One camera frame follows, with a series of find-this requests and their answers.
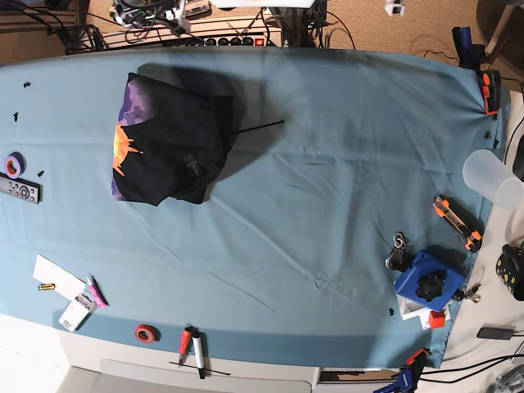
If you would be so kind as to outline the white paper under box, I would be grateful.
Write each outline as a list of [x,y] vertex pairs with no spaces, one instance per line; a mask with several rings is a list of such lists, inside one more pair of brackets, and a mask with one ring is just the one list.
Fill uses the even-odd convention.
[[[430,329],[428,318],[429,318],[430,312],[434,310],[424,307],[420,305],[419,303],[411,301],[403,296],[397,295],[396,298],[397,298],[397,302],[399,306],[400,317],[403,320],[418,318],[423,330]],[[451,305],[451,303],[452,301],[450,300],[445,305],[445,307],[441,310],[445,312],[445,321],[448,321],[451,319],[450,311],[449,311],[449,306]]]

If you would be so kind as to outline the white black marker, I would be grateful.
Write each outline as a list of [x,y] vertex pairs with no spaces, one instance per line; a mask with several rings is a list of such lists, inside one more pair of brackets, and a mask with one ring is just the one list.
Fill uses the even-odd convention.
[[[199,368],[205,368],[205,357],[203,353],[203,347],[201,342],[201,334],[199,332],[192,333],[192,346],[194,350],[194,355],[196,358],[196,365]],[[201,380],[206,378],[206,373],[200,374],[199,378]]]

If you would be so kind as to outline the long black zip tie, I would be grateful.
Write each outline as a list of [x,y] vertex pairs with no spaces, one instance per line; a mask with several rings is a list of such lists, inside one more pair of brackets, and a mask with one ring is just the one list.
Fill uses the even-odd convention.
[[268,124],[262,124],[262,125],[250,127],[250,128],[247,128],[247,129],[242,129],[242,130],[238,131],[237,133],[246,133],[246,132],[250,132],[250,131],[254,131],[254,130],[258,130],[258,129],[265,129],[265,128],[268,128],[268,127],[272,127],[272,126],[280,125],[280,124],[284,124],[284,123],[285,123],[285,120],[279,120],[279,121],[275,121],[275,122],[268,123]]

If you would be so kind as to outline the pink tube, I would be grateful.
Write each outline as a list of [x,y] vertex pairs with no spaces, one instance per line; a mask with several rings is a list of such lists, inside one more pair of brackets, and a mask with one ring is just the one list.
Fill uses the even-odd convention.
[[94,278],[94,276],[88,276],[87,277],[88,282],[88,289],[90,290],[93,299],[95,300],[95,303],[97,307],[99,308],[106,308],[109,306],[106,298],[104,297],[102,293],[102,289],[99,287],[97,280]]

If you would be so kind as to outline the orange black clamp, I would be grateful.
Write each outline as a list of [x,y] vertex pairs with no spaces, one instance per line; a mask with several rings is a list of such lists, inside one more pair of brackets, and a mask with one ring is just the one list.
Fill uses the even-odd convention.
[[481,75],[481,92],[487,115],[497,115],[500,108],[501,77],[497,70],[486,70]]

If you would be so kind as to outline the white paper sheet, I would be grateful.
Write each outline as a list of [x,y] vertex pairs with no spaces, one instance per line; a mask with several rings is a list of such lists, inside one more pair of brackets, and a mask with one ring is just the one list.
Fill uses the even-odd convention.
[[73,300],[86,287],[84,281],[41,255],[36,256],[33,278],[42,284],[54,284],[54,291],[68,300]]

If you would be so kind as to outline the black yellow dotted mug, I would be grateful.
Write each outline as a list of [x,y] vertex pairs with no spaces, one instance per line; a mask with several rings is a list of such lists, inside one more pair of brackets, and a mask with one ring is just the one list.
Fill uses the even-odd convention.
[[495,266],[495,272],[506,289],[517,301],[524,301],[523,250],[506,244]]

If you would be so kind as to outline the black power adapter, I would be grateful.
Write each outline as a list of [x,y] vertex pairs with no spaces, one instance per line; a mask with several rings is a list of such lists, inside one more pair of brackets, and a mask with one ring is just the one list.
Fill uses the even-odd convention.
[[515,334],[515,330],[511,327],[485,325],[479,329],[477,338],[484,340],[508,341],[511,340]]

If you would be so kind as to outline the red cube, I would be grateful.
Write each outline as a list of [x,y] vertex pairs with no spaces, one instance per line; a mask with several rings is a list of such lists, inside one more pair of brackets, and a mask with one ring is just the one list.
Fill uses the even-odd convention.
[[431,311],[428,318],[430,329],[442,328],[445,325],[445,312]]

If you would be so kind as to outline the black remote control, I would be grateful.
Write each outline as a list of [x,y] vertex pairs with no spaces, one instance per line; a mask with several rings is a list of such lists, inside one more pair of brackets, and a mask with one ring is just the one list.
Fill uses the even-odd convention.
[[42,186],[21,178],[11,179],[1,174],[0,192],[33,204],[42,200]]

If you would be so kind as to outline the red handled screwdriver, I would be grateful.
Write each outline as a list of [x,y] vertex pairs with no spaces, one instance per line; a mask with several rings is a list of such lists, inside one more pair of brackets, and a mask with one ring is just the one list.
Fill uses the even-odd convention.
[[181,367],[187,358],[188,348],[192,340],[192,325],[186,326],[181,334],[180,346],[178,348],[178,366]]

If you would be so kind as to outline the black graphic t-shirt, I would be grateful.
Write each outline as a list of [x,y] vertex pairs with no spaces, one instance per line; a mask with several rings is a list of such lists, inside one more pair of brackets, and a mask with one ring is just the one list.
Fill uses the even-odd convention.
[[239,128],[242,107],[226,81],[175,84],[129,74],[114,132],[112,196],[158,206],[203,203]]

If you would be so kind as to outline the metal carabiner keys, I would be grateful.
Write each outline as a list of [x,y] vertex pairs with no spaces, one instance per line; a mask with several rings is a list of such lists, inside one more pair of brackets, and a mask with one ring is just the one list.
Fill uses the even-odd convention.
[[407,247],[407,242],[403,233],[396,233],[393,237],[393,243],[394,246],[385,260],[385,265],[391,271],[404,272],[408,266],[404,261],[404,252]]

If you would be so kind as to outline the black power strip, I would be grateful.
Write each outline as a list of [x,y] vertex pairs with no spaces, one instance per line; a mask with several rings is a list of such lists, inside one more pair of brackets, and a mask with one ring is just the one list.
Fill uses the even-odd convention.
[[243,46],[243,47],[279,47],[279,41],[268,39],[265,34],[254,35],[222,35],[222,36],[184,36],[182,38],[160,37],[163,47],[195,47],[195,46]]

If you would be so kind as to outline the light blue table cloth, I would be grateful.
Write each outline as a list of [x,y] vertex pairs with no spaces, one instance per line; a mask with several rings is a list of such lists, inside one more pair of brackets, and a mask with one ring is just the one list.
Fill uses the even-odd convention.
[[[222,79],[242,129],[285,123],[240,134],[201,205],[117,201],[110,146],[131,73]],[[439,365],[449,329],[389,315],[385,260],[401,232],[412,251],[474,265],[432,202],[487,220],[463,163],[503,155],[508,111],[503,97],[497,120],[485,114],[473,70],[394,53],[186,47],[6,65],[1,153],[25,158],[43,199],[1,198],[1,311],[57,326],[67,302],[38,290],[42,255],[100,282],[110,305],[85,336],[133,345],[146,323],[173,350],[193,324],[220,359],[393,368],[426,347]]]

